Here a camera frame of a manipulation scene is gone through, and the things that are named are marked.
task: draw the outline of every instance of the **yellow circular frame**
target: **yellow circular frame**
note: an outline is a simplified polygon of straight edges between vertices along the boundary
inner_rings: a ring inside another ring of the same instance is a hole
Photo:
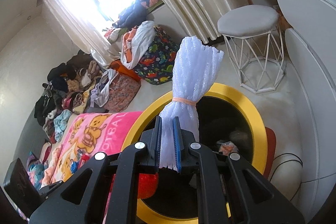
[[[267,160],[267,136],[261,116],[252,102],[238,90],[219,83],[214,83],[205,96],[215,97],[229,102],[236,107],[246,119],[252,134],[253,157],[252,165],[261,174],[265,170]],[[122,149],[135,143],[140,138],[146,126],[163,110],[173,99],[173,92],[168,92],[152,103],[135,121],[128,132]],[[137,204],[137,216],[148,224],[198,224],[197,218],[176,219],[161,215],[149,208],[141,199]]]

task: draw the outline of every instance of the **pink blanket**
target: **pink blanket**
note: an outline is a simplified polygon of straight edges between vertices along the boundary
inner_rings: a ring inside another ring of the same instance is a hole
[[[134,122],[142,112],[85,113],[78,115],[65,136],[52,182],[68,180],[78,150],[92,157],[97,152],[119,153]]]

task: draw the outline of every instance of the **clothes pile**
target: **clothes pile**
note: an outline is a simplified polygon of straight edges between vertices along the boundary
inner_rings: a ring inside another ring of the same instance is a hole
[[[110,112],[122,112],[133,100],[141,87],[140,80],[108,69],[91,91],[90,106],[98,105]]]
[[[162,0],[135,0],[119,14],[118,20],[106,31],[105,38],[109,42],[117,41],[118,37],[140,26],[146,21],[147,14],[162,4]]]
[[[66,64],[50,70],[48,82],[42,85],[44,92],[35,104],[34,117],[51,143],[62,139],[73,112],[81,114],[88,111],[90,92],[101,75],[97,62],[82,51]]]
[[[145,21],[124,34],[121,62],[150,84],[171,81],[179,46],[162,27]]]

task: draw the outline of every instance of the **white stool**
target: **white stool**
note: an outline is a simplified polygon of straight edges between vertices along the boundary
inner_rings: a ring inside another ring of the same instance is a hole
[[[238,74],[240,85],[256,94],[276,90],[284,76],[284,47],[280,28],[280,43],[272,33],[277,23],[278,13],[262,5],[247,5],[231,10],[218,20],[218,31],[224,36],[227,54]],[[263,35],[267,36],[264,47],[254,39]]]

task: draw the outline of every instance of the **hair tie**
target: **hair tie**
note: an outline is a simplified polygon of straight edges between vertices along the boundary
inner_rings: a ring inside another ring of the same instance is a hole
[[[173,102],[180,102],[180,103],[184,103],[187,105],[191,105],[191,106],[196,106],[196,102],[188,100],[188,99],[184,99],[184,98],[179,98],[179,97],[173,97]]]

